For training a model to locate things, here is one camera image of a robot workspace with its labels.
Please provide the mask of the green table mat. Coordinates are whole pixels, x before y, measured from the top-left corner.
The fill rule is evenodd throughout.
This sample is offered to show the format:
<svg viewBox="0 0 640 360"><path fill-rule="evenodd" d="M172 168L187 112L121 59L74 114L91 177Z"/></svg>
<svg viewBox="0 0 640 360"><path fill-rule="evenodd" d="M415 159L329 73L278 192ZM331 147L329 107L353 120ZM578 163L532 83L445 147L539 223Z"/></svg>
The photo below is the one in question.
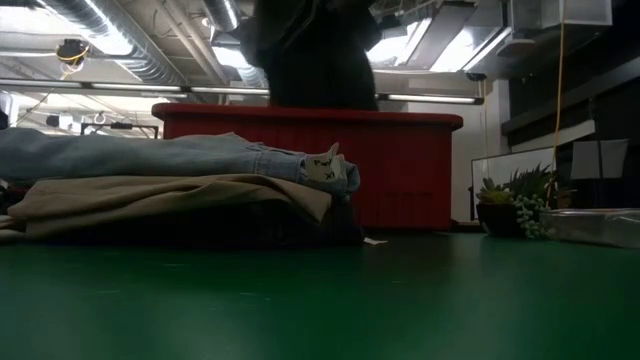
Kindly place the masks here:
<svg viewBox="0 0 640 360"><path fill-rule="evenodd" d="M640 251L1 247L0 360L640 360Z"/></svg>

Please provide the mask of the long ceiling light bar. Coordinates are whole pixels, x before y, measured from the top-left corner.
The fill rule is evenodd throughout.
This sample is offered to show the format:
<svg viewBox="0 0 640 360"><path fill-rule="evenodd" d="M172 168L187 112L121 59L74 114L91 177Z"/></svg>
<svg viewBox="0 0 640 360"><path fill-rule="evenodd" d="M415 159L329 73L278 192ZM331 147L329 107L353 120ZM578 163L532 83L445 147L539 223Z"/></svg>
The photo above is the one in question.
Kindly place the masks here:
<svg viewBox="0 0 640 360"><path fill-rule="evenodd" d="M242 96L262 96L270 95L265 88L245 88L245 87L221 87L221 86L189 86L189 85L150 85L150 84L130 84L130 83L104 83L104 82L78 82L65 80L38 80L38 79L16 79L0 78L0 88L24 89L33 92L62 92L62 93L150 93L160 97L180 97L183 94L212 94L212 95L242 95ZM431 94L398 94L398 93L377 93L376 99L390 102L415 102L415 103L435 103L454 105L483 105L483 97L462 97L444 96Z"/></svg>

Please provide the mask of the tan garment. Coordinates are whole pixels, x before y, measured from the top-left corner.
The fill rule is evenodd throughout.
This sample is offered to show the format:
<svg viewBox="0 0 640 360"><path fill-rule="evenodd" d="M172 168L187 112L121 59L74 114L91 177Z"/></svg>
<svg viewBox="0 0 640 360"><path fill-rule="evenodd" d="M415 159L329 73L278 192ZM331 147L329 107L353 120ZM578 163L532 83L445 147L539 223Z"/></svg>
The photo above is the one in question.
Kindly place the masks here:
<svg viewBox="0 0 640 360"><path fill-rule="evenodd" d="M36 182L8 216L30 239L146 216L278 201L315 221L332 205L326 192L262 175L102 176Z"/></svg>

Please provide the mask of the dark blue denim jeans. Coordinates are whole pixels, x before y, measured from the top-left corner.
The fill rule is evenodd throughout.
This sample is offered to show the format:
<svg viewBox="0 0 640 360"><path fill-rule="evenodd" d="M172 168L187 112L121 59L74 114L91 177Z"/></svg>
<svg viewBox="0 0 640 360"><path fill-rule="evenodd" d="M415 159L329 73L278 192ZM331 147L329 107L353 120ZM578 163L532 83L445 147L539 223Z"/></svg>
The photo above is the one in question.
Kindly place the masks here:
<svg viewBox="0 0 640 360"><path fill-rule="evenodd" d="M12 205L0 202L0 215ZM191 210L146 216L22 240L74 246L143 246L215 250L359 246L364 235L352 207L339 202L315 222L283 202Z"/></svg>

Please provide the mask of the clear box with orange label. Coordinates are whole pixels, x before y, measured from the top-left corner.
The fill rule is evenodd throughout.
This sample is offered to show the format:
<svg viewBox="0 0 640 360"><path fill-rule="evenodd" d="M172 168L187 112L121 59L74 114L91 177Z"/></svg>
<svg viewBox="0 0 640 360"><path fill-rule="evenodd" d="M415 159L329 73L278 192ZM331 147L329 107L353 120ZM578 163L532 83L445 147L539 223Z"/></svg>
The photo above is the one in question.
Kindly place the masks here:
<svg viewBox="0 0 640 360"><path fill-rule="evenodd" d="M640 209L559 209L540 224L553 240L640 250Z"/></svg>

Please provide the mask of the red plastic laundry bin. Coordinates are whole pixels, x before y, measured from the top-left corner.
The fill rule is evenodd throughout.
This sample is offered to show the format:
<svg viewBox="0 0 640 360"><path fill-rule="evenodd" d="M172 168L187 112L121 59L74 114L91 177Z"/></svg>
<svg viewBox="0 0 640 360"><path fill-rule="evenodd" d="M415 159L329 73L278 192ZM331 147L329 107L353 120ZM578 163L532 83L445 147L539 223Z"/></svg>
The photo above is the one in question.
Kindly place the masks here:
<svg viewBox="0 0 640 360"><path fill-rule="evenodd" d="M366 228L451 226L452 134L458 115L158 103L167 139L233 132L268 146L318 154L332 144L357 165L353 197Z"/></svg>

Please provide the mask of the corrugated silver ventilation duct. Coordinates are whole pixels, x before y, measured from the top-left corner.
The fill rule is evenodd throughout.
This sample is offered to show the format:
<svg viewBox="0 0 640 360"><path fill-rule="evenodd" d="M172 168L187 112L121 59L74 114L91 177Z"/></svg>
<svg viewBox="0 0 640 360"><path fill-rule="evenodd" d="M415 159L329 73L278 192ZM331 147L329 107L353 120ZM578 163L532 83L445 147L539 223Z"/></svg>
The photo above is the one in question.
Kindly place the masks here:
<svg viewBox="0 0 640 360"><path fill-rule="evenodd" d="M116 0L36 0L144 83L185 84L184 75Z"/></svg>

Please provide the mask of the smooth silver ventilation duct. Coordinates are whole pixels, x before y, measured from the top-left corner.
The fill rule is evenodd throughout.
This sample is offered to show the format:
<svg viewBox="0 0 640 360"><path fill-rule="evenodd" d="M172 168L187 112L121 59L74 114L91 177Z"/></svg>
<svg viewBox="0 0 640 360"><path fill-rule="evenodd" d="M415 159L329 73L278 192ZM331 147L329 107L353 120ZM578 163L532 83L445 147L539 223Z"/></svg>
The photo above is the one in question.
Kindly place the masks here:
<svg viewBox="0 0 640 360"><path fill-rule="evenodd" d="M234 31L241 22L241 11L235 0L202 0L205 12L216 30Z"/></svg>

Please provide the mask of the small potted artificial plant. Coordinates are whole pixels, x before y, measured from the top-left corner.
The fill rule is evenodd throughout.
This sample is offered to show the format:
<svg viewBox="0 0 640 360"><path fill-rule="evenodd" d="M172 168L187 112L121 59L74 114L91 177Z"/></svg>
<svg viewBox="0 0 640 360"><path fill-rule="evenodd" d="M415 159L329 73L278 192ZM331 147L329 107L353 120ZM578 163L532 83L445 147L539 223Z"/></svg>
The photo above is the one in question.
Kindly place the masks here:
<svg viewBox="0 0 640 360"><path fill-rule="evenodd" d="M544 239L540 215L551 210L556 172L547 165L520 172L503 184L484 178L476 193L479 224L494 237Z"/></svg>

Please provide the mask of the white handwritten garment tag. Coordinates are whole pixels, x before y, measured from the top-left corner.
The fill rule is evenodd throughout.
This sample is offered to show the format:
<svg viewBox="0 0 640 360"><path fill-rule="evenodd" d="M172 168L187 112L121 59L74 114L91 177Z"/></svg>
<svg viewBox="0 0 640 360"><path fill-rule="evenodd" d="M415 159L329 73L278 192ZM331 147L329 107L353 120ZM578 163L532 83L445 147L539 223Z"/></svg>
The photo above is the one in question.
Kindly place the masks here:
<svg viewBox="0 0 640 360"><path fill-rule="evenodd" d="M306 175L316 182L331 183L346 178L344 156L339 154L339 144L334 143L322 154L309 155L305 160Z"/></svg>

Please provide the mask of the light blue denim garment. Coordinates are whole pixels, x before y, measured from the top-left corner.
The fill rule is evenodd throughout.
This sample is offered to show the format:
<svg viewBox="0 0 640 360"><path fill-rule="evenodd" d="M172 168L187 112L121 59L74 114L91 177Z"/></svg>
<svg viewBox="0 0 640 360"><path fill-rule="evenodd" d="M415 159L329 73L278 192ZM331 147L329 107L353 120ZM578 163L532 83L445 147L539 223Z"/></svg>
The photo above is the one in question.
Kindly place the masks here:
<svg viewBox="0 0 640 360"><path fill-rule="evenodd" d="M360 188L358 167L345 158L346 178L310 180L303 152L251 142L235 133L169 140L104 135L51 136L29 128L0 130L0 179L36 181L100 176L250 174L301 184L337 197Z"/></svg>

